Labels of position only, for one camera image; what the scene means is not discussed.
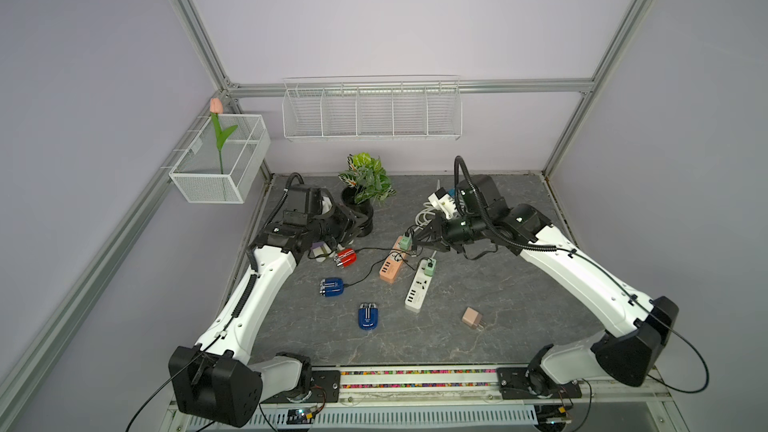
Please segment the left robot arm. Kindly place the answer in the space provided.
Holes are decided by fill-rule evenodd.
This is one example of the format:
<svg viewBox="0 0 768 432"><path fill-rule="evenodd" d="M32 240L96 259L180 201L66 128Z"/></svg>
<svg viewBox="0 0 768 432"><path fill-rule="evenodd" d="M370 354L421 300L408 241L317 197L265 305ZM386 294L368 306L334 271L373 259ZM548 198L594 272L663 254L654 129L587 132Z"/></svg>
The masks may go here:
<svg viewBox="0 0 768 432"><path fill-rule="evenodd" d="M335 199L326 188L288 176L278 204L246 250L249 268L208 329L192 346L172 353L165 385L178 410L209 422L246 425L262 402L312 394L308 357L278 353L253 362L259 330L280 289L314 244L349 245L368 214Z"/></svg>

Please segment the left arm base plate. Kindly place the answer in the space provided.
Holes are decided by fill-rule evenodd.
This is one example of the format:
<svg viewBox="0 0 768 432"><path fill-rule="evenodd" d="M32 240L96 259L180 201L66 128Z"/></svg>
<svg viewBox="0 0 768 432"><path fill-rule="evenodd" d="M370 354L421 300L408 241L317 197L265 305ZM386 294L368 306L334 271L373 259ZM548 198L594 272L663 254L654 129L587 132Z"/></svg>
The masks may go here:
<svg viewBox="0 0 768 432"><path fill-rule="evenodd" d="M337 403L341 392L341 372L338 369L312 369L303 374L298 385L265 400L267 404Z"/></svg>

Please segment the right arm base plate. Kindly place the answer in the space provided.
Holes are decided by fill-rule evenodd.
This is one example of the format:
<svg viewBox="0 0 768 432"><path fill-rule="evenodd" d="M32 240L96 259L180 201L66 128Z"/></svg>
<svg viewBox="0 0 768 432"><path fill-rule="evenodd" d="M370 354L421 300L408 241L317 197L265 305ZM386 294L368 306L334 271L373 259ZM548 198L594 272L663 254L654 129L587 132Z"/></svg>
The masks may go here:
<svg viewBox="0 0 768 432"><path fill-rule="evenodd" d="M499 390L504 400L578 399L582 391L577 382L555 384L550 378L526 367L499 367Z"/></svg>

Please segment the green charger adapter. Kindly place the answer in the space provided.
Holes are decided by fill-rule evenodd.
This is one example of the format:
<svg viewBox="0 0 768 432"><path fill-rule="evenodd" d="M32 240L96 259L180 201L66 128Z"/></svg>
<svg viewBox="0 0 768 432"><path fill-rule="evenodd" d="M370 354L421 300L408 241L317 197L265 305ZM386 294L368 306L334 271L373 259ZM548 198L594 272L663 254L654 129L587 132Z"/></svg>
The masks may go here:
<svg viewBox="0 0 768 432"><path fill-rule="evenodd" d="M428 259L424 262L424 275L432 277L435 272L436 261L434 259Z"/></svg>
<svg viewBox="0 0 768 432"><path fill-rule="evenodd" d="M412 238L409 235L401 236L397 248L401 251L410 251L412 248Z"/></svg>

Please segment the green charger adapter top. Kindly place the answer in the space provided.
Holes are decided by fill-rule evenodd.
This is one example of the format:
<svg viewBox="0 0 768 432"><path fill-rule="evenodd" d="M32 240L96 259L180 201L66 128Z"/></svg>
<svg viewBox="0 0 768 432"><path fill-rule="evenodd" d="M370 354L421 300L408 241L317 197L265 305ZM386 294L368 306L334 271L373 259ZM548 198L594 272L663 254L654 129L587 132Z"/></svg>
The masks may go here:
<svg viewBox="0 0 768 432"><path fill-rule="evenodd" d="M410 251L412 248L412 238L409 235L401 236L397 248L401 251Z"/></svg>

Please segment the white power strip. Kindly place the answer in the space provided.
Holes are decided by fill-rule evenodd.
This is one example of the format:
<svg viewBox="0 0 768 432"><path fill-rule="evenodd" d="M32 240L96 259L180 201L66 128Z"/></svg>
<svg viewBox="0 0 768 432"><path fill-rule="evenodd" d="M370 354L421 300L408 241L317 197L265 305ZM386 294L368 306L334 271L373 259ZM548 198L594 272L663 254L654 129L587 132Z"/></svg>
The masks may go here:
<svg viewBox="0 0 768 432"><path fill-rule="evenodd" d="M432 277L427 277L424 275L424 262L428 259L434 259L434 258L427 258L422 260L419 263L419 266L417 268L417 271L411 283L410 289L404 300L405 308L411 312L415 312L415 313L420 312L425 302L432 278L434 276L433 275Z"/></svg>

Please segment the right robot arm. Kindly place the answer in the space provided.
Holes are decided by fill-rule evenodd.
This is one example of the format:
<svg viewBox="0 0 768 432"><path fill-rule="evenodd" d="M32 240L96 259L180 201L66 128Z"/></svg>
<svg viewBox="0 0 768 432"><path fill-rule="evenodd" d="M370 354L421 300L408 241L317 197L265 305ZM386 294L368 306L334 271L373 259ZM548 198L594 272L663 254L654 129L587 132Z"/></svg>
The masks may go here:
<svg viewBox="0 0 768 432"><path fill-rule="evenodd" d="M415 232L415 246L464 254L467 245L487 240L545 272L603 326L586 339L542 347L523 373L525 390L547 398L573 381L609 377L639 387L650 379L658 357L677 333L678 306L617 278L532 205L509 206L494 180L471 174L462 157L454 160L453 179L454 209L437 213Z"/></svg>

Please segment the red electric shaver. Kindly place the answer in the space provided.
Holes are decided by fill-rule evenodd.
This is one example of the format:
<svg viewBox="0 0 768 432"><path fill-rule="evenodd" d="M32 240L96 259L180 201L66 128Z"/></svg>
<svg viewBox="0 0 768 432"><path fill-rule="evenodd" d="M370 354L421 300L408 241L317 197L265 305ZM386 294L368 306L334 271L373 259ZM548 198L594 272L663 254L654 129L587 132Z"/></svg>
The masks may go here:
<svg viewBox="0 0 768 432"><path fill-rule="evenodd" d="M336 253L334 262L337 267L346 268L357 260L357 252L352 248L347 248Z"/></svg>

